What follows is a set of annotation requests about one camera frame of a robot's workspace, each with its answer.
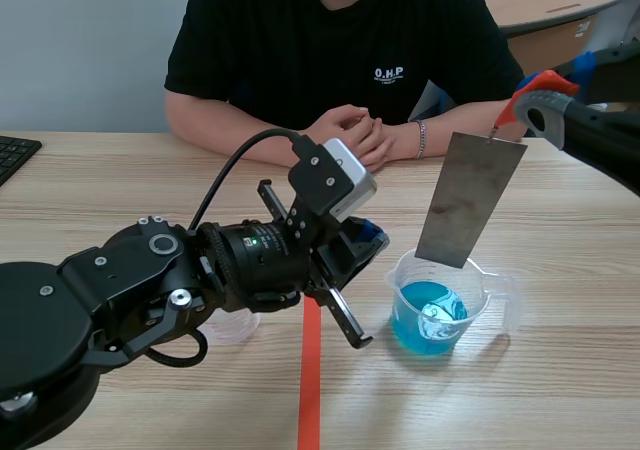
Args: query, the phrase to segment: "wooden table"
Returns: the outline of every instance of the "wooden table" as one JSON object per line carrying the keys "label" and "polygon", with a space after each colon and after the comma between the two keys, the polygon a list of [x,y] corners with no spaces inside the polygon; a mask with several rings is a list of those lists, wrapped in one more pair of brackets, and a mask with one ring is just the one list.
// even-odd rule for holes
{"label": "wooden table", "polygon": [[[58,263],[143,215],[186,224],[223,163],[169,135],[19,135],[44,148],[0,188],[1,261]],[[417,360],[397,347],[382,283],[416,244],[441,162],[379,175],[361,213],[392,244],[345,291],[377,340],[352,350],[325,312],[323,449],[638,448],[640,201],[547,143],[528,143],[474,252],[520,282],[521,332],[498,337],[491,311],[449,358]],[[255,191],[264,177],[292,197],[283,170],[243,163],[207,219],[266,219]],[[105,376],[80,420],[42,448],[295,449],[301,310],[265,316],[249,341],[212,348],[196,368],[141,358]]]}

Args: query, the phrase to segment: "plastic measuring cup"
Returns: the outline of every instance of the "plastic measuring cup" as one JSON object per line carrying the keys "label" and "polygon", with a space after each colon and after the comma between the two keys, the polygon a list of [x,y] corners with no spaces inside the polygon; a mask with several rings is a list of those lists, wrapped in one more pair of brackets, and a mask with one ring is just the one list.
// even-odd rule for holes
{"label": "plastic measuring cup", "polygon": [[398,339],[422,354],[449,351],[494,300],[504,300],[502,329],[515,332],[522,305],[510,277],[483,272],[472,260],[456,269],[407,252],[386,275],[394,289],[391,325]]}
{"label": "plastic measuring cup", "polygon": [[259,313],[251,313],[246,308],[227,313],[218,308],[198,330],[207,337],[209,345],[235,345],[249,338],[259,324]]}

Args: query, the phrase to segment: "hand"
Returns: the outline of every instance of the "hand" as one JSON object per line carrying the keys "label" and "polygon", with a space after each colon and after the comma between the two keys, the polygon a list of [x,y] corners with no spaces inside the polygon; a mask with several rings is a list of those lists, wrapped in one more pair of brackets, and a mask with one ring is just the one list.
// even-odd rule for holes
{"label": "hand", "polygon": [[417,123],[411,122],[393,126],[383,125],[382,133],[386,136],[395,137],[394,143],[385,157],[388,161],[411,160],[418,154],[420,149],[420,126]]}
{"label": "hand", "polygon": [[396,136],[384,131],[382,120],[376,118],[373,122],[371,134],[359,145],[362,152],[360,162],[371,173],[381,169],[392,160],[391,152],[396,141]]}
{"label": "hand", "polygon": [[372,120],[366,108],[353,105],[329,110],[303,133],[320,144],[339,138],[369,171],[386,163],[384,157],[395,139],[384,134],[380,119]]}

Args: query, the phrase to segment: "keyboard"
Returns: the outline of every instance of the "keyboard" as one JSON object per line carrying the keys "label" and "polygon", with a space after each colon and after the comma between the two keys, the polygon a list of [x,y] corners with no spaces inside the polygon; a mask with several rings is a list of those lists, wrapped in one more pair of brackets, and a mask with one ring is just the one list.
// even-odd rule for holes
{"label": "keyboard", "polygon": [[40,148],[42,143],[35,140],[0,137],[0,185],[9,180]]}

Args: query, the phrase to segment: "metal plate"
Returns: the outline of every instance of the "metal plate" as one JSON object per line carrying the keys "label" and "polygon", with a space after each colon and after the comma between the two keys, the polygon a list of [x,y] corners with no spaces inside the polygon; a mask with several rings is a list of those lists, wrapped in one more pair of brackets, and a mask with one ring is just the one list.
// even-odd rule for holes
{"label": "metal plate", "polygon": [[416,257],[462,268],[527,146],[454,133]]}

